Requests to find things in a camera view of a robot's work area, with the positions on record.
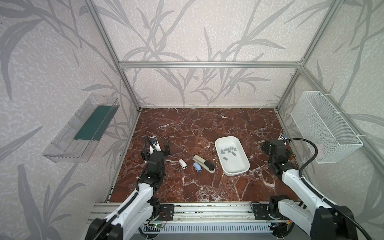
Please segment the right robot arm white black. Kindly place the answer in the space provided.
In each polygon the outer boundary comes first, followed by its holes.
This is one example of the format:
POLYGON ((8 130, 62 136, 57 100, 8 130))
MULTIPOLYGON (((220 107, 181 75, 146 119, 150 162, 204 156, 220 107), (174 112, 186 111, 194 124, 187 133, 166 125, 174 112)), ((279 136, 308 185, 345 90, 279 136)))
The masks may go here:
POLYGON ((288 218, 292 226, 298 226, 312 240, 356 240, 358 227, 352 211, 339 206, 321 194, 297 169, 289 158, 288 140, 270 140, 263 146, 269 157, 273 173, 300 199, 297 204, 285 195, 273 196, 267 207, 272 219, 288 218))

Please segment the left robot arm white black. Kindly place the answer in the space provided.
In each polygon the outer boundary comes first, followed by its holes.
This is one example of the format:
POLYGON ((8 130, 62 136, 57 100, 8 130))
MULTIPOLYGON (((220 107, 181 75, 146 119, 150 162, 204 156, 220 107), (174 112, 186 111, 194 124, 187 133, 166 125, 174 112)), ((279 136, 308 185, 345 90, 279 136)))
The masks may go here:
POLYGON ((155 136, 145 137, 142 157, 146 166, 134 191, 112 213, 92 221, 86 240, 129 240, 145 221, 160 214, 160 200, 155 194, 166 176, 165 160, 170 154, 168 143, 162 150, 155 136))

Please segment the blue staple remover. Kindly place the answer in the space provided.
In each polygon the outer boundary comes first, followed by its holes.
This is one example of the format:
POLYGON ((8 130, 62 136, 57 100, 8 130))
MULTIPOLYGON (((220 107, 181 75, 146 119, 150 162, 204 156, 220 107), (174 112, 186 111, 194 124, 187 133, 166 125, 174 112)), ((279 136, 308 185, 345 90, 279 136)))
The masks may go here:
POLYGON ((193 163, 193 166, 195 168, 195 170, 200 173, 202 171, 202 166, 196 162, 193 163))

